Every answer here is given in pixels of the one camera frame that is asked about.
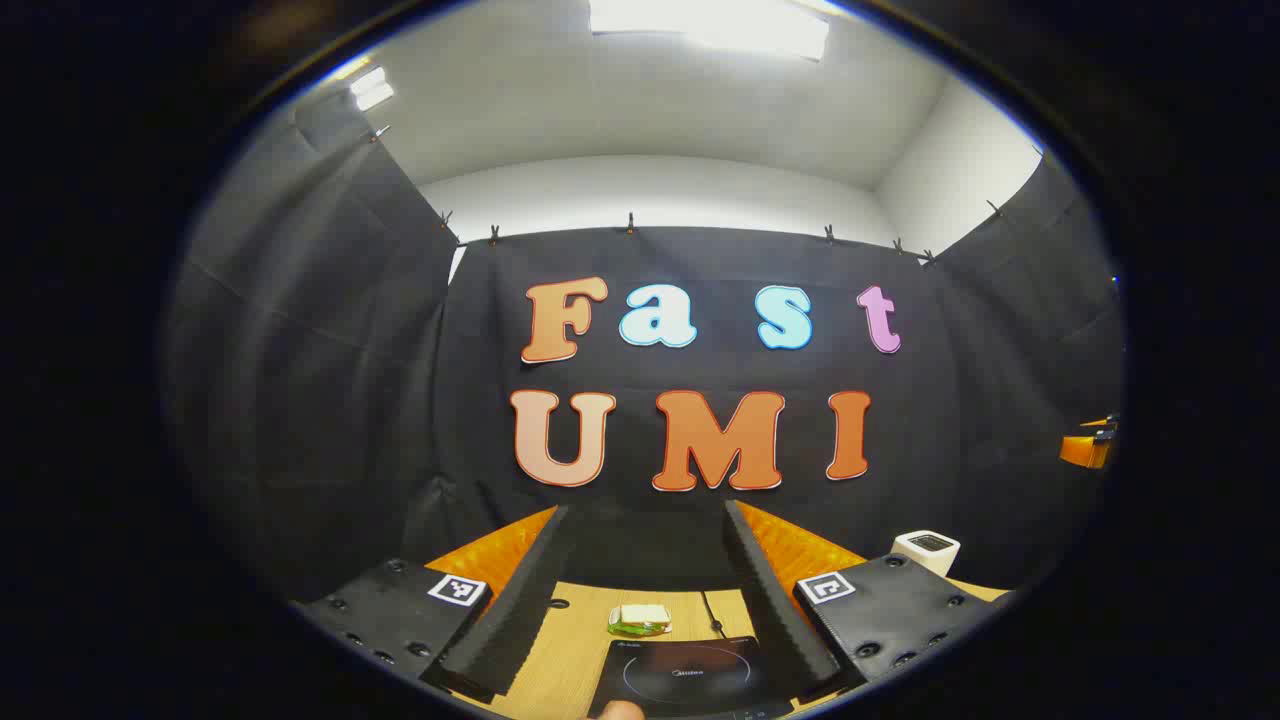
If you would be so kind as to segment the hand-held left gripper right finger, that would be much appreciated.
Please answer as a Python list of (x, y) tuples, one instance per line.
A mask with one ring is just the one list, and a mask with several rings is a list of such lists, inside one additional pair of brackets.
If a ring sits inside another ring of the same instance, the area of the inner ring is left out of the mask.
[(973, 593), (905, 553), (864, 559), (736, 500), (723, 528), (778, 687), (804, 703), (940, 657), (1011, 600)]

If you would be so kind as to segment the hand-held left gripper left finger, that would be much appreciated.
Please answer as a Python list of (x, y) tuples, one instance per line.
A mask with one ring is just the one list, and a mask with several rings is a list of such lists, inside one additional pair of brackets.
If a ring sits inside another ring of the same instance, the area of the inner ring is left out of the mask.
[(430, 562), (383, 560), (296, 609), (384, 673), (489, 703), (532, 651), (576, 529), (554, 506)]

